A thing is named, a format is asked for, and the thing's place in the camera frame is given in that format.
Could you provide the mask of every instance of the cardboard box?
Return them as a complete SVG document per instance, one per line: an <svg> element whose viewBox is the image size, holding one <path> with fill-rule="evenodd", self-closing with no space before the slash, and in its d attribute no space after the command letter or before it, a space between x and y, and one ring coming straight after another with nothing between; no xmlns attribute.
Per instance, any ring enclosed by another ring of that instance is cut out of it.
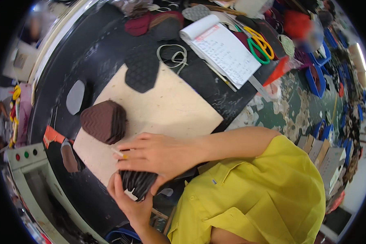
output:
<svg viewBox="0 0 366 244"><path fill-rule="evenodd" d="M342 171L344 160L346 159L346 151L344 148L330 148L319 168L321 178L324 183L326 196L331 193L336 180Z"/></svg>
<svg viewBox="0 0 366 244"><path fill-rule="evenodd" d="M307 154L312 149L312 144L314 143L315 138L312 135L304 136L302 135L300 137L300 140L298 141L297 147L304 150Z"/></svg>
<svg viewBox="0 0 366 244"><path fill-rule="evenodd" d="M329 149L329 141L325 139L324 141L315 140L312 145L312 149L309 152L309 158L316 166L320 168L321 163L324 160L325 155Z"/></svg>

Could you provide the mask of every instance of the notepad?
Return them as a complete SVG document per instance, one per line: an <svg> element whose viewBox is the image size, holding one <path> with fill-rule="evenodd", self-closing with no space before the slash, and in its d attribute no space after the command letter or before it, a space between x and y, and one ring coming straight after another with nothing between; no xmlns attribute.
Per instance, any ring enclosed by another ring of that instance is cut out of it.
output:
<svg viewBox="0 0 366 244"><path fill-rule="evenodd" d="M180 31L180 37L202 59L240 89L260 63L213 14Z"/></svg>

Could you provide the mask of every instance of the fluorescent light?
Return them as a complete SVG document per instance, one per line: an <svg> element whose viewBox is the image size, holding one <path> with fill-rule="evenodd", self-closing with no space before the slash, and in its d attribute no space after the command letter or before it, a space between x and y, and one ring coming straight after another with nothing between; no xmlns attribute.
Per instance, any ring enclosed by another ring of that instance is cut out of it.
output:
<svg viewBox="0 0 366 244"><path fill-rule="evenodd" d="M357 45L358 50L359 50L359 55L361 56L361 59L362 59L363 67L364 67L364 69L366 71L366 62L365 62L365 58L363 57L362 49L359 46L359 43L357 43L356 45Z"/></svg>

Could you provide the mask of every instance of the yellow-handled scissors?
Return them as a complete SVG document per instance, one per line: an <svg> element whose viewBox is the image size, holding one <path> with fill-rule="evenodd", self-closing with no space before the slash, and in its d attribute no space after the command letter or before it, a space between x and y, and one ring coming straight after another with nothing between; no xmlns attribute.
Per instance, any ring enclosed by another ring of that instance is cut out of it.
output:
<svg viewBox="0 0 366 244"><path fill-rule="evenodd" d="M256 32L255 30L253 30L252 28L249 28L248 26L244 26L243 29L252 35L251 38L254 39L254 41L263 50L263 52L268 56L268 58L270 60L273 60L274 51L272 50L272 47L270 46L270 44L268 42L266 42L266 40L264 40L263 36L261 34L259 34L258 32Z"/></svg>
<svg viewBox="0 0 366 244"><path fill-rule="evenodd" d="M250 28L248 26L245 26L245 25L243 26L242 24L240 24L239 22L234 20L232 17L230 17L226 12L224 12L224 14L235 25L237 25L237 29L240 29L247 37L252 38L270 60L274 59L274 51L272 50L272 47L270 46L270 44L268 44L268 42L266 42L266 40L263 38L263 36L260 33L256 32L255 30L253 30L252 28Z"/></svg>

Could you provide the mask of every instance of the green floor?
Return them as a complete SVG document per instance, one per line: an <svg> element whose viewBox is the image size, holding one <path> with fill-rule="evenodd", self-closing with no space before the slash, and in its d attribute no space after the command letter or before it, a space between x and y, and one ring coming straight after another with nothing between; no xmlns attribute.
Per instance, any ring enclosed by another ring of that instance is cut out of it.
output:
<svg viewBox="0 0 366 244"><path fill-rule="evenodd" d="M253 112L257 112L259 115L256 123L250 120L252 115L247 105L228 129L252 125L264 126L280 131L296 143L301 135L309 134L312 131L312 126L325 119L328 111L334 124L335 143L339 135L339 121L342 116L344 97L339 97L331 78L327 77L329 78L331 90L326 90L322 99L320 99L310 92L304 71L293 70L288 72L280 78L280 98L268 103L262 99L264 107L259 111L255 105L251 106Z"/></svg>

